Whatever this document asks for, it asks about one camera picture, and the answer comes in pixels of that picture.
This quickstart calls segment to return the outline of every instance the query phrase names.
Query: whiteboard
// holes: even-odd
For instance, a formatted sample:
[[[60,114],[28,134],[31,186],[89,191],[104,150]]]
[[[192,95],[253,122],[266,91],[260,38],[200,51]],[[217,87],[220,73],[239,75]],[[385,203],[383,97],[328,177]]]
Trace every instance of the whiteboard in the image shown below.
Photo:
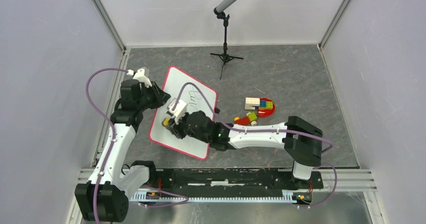
[[[172,150],[176,150],[197,159],[205,160],[208,156],[208,143],[204,143],[189,136],[186,136],[183,139],[178,139],[162,125],[163,120],[170,117],[170,115],[167,113],[167,107],[172,102],[172,100],[178,96],[180,89],[186,82],[194,83],[202,91],[202,93],[204,93],[208,103],[210,103],[211,106],[216,107],[216,101],[218,97],[216,91],[204,85],[202,82],[193,78],[179,68],[171,66],[167,71],[166,80],[163,84],[163,90],[170,94],[171,98],[165,105],[156,109],[151,123],[151,128],[149,130],[149,139],[152,142]],[[205,103],[201,94],[199,94],[199,92],[193,86],[188,85],[185,87],[181,99],[188,104],[188,113],[201,110],[207,117],[210,117],[211,119],[214,118],[213,113]]]

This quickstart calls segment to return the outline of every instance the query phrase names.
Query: metal frame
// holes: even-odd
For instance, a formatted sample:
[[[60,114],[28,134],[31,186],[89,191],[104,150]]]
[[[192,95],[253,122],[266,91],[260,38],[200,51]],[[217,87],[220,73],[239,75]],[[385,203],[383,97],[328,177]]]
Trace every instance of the metal frame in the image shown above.
[[[351,0],[343,0],[342,3],[339,6],[339,9],[337,10],[336,14],[334,15],[332,22],[330,23],[329,27],[326,30],[326,33],[324,34],[323,38],[318,44],[318,47],[322,49],[327,41],[330,38],[330,35],[333,33],[334,29],[336,28],[337,24],[339,23],[340,19],[342,18],[343,13],[346,11],[346,8],[348,7],[349,2]]]
[[[315,189],[314,192],[330,192],[334,185],[334,172],[332,169],[319,169],[318,170],[323,178],[324,189]],[[93,173],[93,169],[86,168],[81,169],[80,176],[78,178],[78,183],[86,183],[89,176]],[[380,201],[378,198],[377,187],[373,179],[373,175],[371,171],[368,169],[337,169],[338,174],[338,182],[336,192],[363,192],[368,211],[370,213],[373,224],[386,224],[387,222],[383,218],[383,211],[380,206]],[[140,193],[146,191],[145,189],[139,189]],[[297,192],[306,192],[307,189],[300,189]],[[235,199],[223,199],[217,200],[214,198],[190,198],[190,202],[241,202]],[[257,200],[253,198],[252,200],[245,200],[243,202],[281,202],[281,203],[289,203],[286,198],[282,200]],[[65,221],[66,224],[77,224],[82,220],[82,215],[79,211],[78,204],[73,197],[73,201],[70,207],[70,211],[68,217]]]
[[[106,27],[108,27],[108,30],[111,32],[111,35],[113,36],[115,42],[117,43],[117,46],[121,49],[121,51],[125,52],[126,46],[123,43],[119,33],[117,32],[102,2],[100,0],[92,0],[92,1],[97,11],[99,12],[100,17],[105,23]]]

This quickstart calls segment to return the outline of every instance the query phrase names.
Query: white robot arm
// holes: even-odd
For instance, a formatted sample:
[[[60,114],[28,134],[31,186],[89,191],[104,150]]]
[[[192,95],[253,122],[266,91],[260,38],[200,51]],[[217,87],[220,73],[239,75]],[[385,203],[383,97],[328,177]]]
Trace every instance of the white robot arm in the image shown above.
[[[166,118],[163,125],[177,138],[186,136],[209,143],[219,151],[241,149],[245,147],[271,147],[286,150],[294,159],[293,176],[309,180],[312,169],[321,165],[322,142],[305,136],[285,133],[295,130],[317,137],[323,132],[305,120],[290,116],[286,123],[270,126],[241,126],[213,122],[204,112],[186,112],[186,103],[181,99],[173,110],[175,101],[168,107],[171,118]]]

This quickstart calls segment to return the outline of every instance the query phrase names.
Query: gray floor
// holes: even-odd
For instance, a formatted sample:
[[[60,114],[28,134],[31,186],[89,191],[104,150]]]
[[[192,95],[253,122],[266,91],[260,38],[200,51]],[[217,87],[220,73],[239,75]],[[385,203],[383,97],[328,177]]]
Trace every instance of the gray floor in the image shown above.
[[[339,110],[326,67],[315,45],[232,46],[229,53],[244,57],[225,67],[219,80],[221,61],[210,52],[221,47],[132,49],[127,68],[147,66],[149,78],[162,87],[169,66],[189,73],[218,93],[217,107],[225,121],[244,116],[245,97],[267,97],[276,112],[258,119],[258,125],[287,121],[296,115],[319,127],[335,147],[323,162],[340,167],[357,165],[342,113]],[[148,130],[154,111],[145,111],[138,133],[129,147],[125,163],[152,160],[159,168],[194,167],[290,167],[292,158],[271,148],[244,148],[218,152],[210,149],[206,160],[198,160],[150,142]]]

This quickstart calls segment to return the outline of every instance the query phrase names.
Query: purple cable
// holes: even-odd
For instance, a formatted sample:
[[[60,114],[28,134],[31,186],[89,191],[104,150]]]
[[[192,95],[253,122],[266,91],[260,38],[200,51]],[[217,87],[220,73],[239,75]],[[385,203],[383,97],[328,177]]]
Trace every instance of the purple cable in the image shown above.
[[[193,84],[192,82],[186,82],[182,86],[182,88],[180,89],[179,95],[176,98],[176,102],[175,102],[172,110],[175,110],[175,108],[176,108],[176,106],[177,106],[177,104],[179,102],[179,99],[180,99],[180,97],[181,97],[181,95],[183,93],[183,89],[186,86],[188,86],[188,85],[192,85],[193,87],[195,87],[198,90],[198,92],[201,94],[202,98],[204,98],[205,103],[207,103],[207,106],[210,108],[211,112],[215,115],[215,117],[219,120],[219,122],[221,122],[221,124],[223,124],[226,128],[228,128],[230,130],[233,130],[233,131],[236,131],[236,132],[240,132],[240,133],[241,132],[245,132],[245,130],[237,129],[237,128],[229,126],[228,124],[226,124],[222,120],[222,118],[219,115],[215,114],[215,110],[211,107],[210,103],[208,103],[207,98],[205,97],[204,93],[202,93],[201,90],[195,84]],[[276,131],[277,131],[276,129],[247,130],[247,133],[269,133],[269,132],[276,132]],[[333,148],[333,146],[334,146],[334,144],[330,140],[327,140],[327,139],[324,139],[324,138],[321,138],[321,137],[318,137],[318,136],[315,136],[315,135],[311,135],[311,134],[308,134],[308,133],[304,133],[304,132],[300,132],[300,131],[295,131],[295,130],[279,130],[279,132],[284,132],[284,133],[289,133],[289,134],[295,134],[295,135],[302,135],[302,136],[306,136],[306,137],[309,137],[309,138],[312,138],[312,139],[315,139],[315,140],[319,140],[319,141],[323,141],[323,142],[328,143],[329,146],[327,148],[323,149],[322,153],[325,153],[325,152],[331,150]]]
[[[300,209],[311,209],[312,207],[324,204],[325,202],[327,202],[328,200],[330,200],[331,197],[334,195],[334,193],[336,191],[336,187],[337,187],[337,171],[336,171],[336,168],[332,164],[330,164],[330,163],[323,163],[321,166],[324,166],[324,165],[330,166],[333,169],[333,172],[334,172],[334,186],[333,186],[332,191],[330,192],[330,195],[328,195],[327,198],[325,198],[324,200],[322,200],[322,201],[320,201],[320,202],[318,202],[316,204],[309,205],[309,206],[300,206],[300,205],[297,205],[297,208],[300,208]]]
[[[155,190],[155,191],[161,192],[163,194],[172,195],[172,196],[176,196],[176,197],[180,197],[180,198],[185,198],[186,199],[186,200],[183,200],[183,201],[180,201],[180,202],[174,202],[174,203],[169,203],[169,204],[165,204],[165,205],[146,205],[146,207],[148,207],[148,208],[160,208],[160,207],[180,205],[180,204],[185,204],[185,203],[187,203],[189,201],[189,197],[187,197],[187,196],[178,195],[178,194],[171,193],[171,192],[168,192],[168,191],[165,191],[165,190],[160,190],[160,189],[154,188],[152,186],[143,185],[143,186],[141,186],[141,188],[148,188],[148,189],[151,189],[151,190]]]
[[[108,118],[108,116],[106,116],[92,101],[92,99],[90,98],[89,95],[89,84],[90,81],[92,80],[93,77],[95,77],[98,73],[100,72],[105,72],[105,71],[120,71],[120,72],[127,72],[127,70],[124,69],[120,69],[120,68],[104,68],[101,69],[97,72],[95,72],[94,74],[92,74],[92,76],[90,76],[90,78],[87,80],[86,83],[86,97],[87,100],[89,100],[90,105],[92,105],[92,107],[94,108],[94,110],[96,110],[100,115],[102,115],[102,117],[108,122],[108,124],[111,126],[112,130],[113,130],[113,139],[116,136],[116,128],[114,128],[114,124],[113,122],[111,122],[110,118]],[[110,156],[111,150],[113,149],[113,145],[114,145],[114,141],[111,141],[110,147],[108,148],[108,150],[106,151],[105,154],[105,158],[100,166],[100,170],[99,170],[99,174],[97,175],[97,180],[96,180],[96,184],[94,186],[94,192],[93,192],[93,214],[94,214],[94,219],[96,221],[97,224],[100,224],[100,220],[99,220],[99,216],[97,214],[97,190],[99,189],[99,184],[100,184],[100,179],[102,178],[102,175],[100,174],[101,172],[103,172],[105,165],[107,164],[107,160],[108,157]]]

